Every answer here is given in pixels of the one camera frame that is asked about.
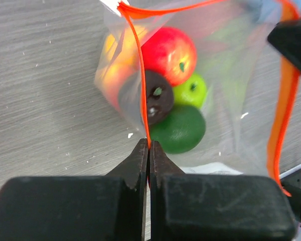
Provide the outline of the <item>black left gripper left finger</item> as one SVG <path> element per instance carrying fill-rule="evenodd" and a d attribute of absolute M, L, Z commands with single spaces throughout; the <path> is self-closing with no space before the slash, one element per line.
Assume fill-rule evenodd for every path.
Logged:
<path fill-rule="evenodd" d="M 103 176 L 20 176 L 0 189 L 0 240 L 144 240 L 148 146 Z"/>

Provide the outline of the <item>yellow toy lemon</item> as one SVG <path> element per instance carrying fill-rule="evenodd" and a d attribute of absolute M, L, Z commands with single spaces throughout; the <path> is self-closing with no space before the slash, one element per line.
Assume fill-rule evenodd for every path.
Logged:
<path fill-rule="evenodd" d="M 131 27 L 120 31 L 116 37 L 109 34 L 105 39 L 102 53 L 109 62 L 114 60 L 115 63 L 137 66 L 139 55 Z"/>

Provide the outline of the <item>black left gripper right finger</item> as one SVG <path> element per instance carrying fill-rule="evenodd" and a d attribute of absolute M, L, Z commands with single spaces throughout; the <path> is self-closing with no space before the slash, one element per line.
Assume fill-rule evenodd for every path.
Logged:
<path fill-rule="evenodd" d="M 186 174 L 153 141 L 148 157 L 152 240 L 292 240 L 290 204 L 272 179 Z"/>

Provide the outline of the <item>red toy pepper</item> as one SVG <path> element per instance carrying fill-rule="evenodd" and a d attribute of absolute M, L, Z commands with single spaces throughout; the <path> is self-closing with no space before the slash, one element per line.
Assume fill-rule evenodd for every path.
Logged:
<path fill-rule="evenodd" d="M 130 65 L 112 64 L 96 70 L 94 83 L 106 100 L 119 111 L 118 94 L 128 78 L 136 73 Z"/>

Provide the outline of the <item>dark purple toy plum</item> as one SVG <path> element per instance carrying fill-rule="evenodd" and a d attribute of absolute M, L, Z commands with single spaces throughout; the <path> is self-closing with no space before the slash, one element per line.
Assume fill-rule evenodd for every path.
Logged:
<path fill-rule="evenodd" d="M 118 104 L 121 112 L 133 122 L 143 123 L 140 114 L 141 83 L 138 73 L 131 75 L 118 93 Z M 148 124 L 154 125 L 169 114 L 174 105 L 173 89 L 159 73 L 146 70 L 146 105 Z"/>

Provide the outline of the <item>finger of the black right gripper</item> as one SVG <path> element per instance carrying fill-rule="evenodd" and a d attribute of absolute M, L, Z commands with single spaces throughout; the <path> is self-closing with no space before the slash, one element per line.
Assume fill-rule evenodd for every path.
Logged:
<path fill-rule="evenodd" d="M 301 73 L 301 18 L 277 23 L 267 41 Z"/>

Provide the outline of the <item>green toy apple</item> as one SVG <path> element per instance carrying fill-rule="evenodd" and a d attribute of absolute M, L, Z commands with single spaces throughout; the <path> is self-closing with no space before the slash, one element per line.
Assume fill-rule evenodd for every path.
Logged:
<path fill-rule="evenodd" d="M 207 85 L 204 78 L 194 72 L 183 84 L 173 87 L 175 104 L 201 108 L 206 100 Z"/>

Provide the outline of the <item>clear zip top bag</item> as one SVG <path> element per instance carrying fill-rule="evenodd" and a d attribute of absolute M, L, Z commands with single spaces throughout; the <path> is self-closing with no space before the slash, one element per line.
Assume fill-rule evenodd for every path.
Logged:
<path fill-rule="evenodd" d="M 281 20 L 297 20 L 293 1 L 277 1 Z M 299 71 L 268 44 L 273 23 L 257 23 L 246 1 L 172 1 L 148 9 L 103 1 L 108 35 L 131 27 L 139 63 L 143 123 L 118 112 L 150 143 L 142 45 L 160 28 L 186 33 L 197 50 L 194 72 L 207 85 L 198 110 L 206 132 L 192 150 L 168 157 L 188 172 L 267 176 L 280 182 L 280 156 L 294 106 Z"/>

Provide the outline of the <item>red toy apple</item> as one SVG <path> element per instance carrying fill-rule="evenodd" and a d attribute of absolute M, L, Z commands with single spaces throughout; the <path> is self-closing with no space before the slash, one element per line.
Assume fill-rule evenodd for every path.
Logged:
<path fill-rule="evenodd" d="M 162 75 L 172 86 L 183 84 L 193 74 L 197 50 L 193 40 L 174 27 L 162 27 L 141 47 L 144 68 Z"/>

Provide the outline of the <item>dark green toy fruit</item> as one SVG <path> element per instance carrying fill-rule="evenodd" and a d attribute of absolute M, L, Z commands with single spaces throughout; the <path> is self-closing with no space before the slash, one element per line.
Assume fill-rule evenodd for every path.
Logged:
<path fill-rule="evenodd" d="M 206 132 L 206 121 L 192 105 L 175 105 L 167 117 L 149 128 L 150 137 L 166 153 L 181 154 L 195 148 Z"/>

